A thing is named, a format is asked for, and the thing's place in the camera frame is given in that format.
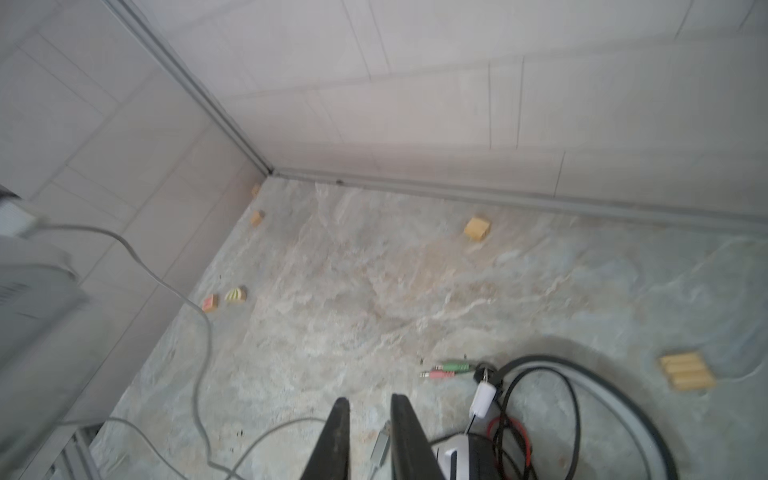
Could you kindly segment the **wooden block back centre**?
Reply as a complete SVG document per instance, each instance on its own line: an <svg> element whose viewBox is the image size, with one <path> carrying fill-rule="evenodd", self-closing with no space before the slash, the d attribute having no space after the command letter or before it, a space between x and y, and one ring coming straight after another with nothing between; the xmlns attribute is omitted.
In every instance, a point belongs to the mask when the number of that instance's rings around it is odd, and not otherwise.
<svg viewBox="0 0 768 480"><path fill-rule="evenodd" d="M473 217L464 227L464 235L475 242L483 241L491 230L491 222L484 218Z"/></svg>

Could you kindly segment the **wooden block back right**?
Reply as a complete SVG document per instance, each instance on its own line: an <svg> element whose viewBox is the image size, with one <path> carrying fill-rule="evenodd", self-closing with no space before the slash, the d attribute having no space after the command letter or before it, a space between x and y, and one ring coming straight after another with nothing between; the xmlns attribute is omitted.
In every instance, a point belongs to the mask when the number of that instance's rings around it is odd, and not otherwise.
<svg viewBox="0 0 768 480"><path fill-rule="evenodd" d="M671 388L677 391L711 389L716 379L698 352L662 356L660 368Z"/></svg>

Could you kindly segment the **black and white headphones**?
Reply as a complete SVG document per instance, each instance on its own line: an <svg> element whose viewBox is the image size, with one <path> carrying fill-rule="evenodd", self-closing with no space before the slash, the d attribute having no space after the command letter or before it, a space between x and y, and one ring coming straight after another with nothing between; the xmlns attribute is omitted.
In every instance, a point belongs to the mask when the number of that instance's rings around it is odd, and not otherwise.
<svg viewBox="0 0 768 480"><path fill-rule="evenodd" d="M535 354L474 369L463 429L431 441L446 479L677 479L651 417L571 360Z"/></svg>

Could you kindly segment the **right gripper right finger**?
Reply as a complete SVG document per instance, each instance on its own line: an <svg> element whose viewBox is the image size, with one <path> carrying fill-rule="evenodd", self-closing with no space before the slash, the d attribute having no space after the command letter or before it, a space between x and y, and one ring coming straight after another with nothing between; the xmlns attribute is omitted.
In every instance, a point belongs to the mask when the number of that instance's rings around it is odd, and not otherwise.
<svg viewBox="0 0 768 480"><path fill-rule="evenodd" d="M430 443L406 395L392 395L390 420L392 478L443 480L444 476Z"/></svg>

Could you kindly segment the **green striped half-round block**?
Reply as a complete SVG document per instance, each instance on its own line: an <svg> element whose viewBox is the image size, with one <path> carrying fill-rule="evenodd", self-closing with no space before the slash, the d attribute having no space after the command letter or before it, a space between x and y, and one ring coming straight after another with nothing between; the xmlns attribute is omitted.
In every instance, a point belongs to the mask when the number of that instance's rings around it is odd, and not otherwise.
<svg viewBox="0 0 768 480"><path fill-rule="evenodd" d="M247 300L247 290L244 287L235 287L225 295L228 303L243 303Z"/></svg>

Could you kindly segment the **aluminium mounting rail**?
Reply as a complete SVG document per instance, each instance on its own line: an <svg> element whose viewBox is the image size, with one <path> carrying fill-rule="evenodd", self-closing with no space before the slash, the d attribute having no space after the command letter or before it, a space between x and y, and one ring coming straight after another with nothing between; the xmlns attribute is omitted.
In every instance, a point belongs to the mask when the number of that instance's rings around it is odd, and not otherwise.
<svg viewBox="0 0 768 480"><path fill-rule="evenodd" d="M11 479L101 479L81 426L57 427Z"/></svg>

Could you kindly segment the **wooden block back left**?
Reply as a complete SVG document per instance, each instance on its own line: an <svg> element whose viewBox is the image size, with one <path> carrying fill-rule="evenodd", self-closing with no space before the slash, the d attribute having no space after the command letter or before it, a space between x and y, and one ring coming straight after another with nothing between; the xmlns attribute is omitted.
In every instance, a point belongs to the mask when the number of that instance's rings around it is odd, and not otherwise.
<svg viewBox="0 0 768 480"><path fill-rule="evenodd" d="M264 220L265 214L262 211L255 211L250 219L250 224L253 227L259 226Z"/></svg>

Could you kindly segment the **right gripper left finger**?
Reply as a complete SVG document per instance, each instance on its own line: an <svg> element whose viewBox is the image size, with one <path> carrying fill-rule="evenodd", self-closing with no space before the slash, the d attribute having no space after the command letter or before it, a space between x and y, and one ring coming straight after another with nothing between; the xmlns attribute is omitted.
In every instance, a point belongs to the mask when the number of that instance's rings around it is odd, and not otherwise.
<svg viewBox="0 0 768 480"><path fill-rule="evenodd" d="M321 431L301 480L347 480L350 475L350 403L339 397Z"/></svg>

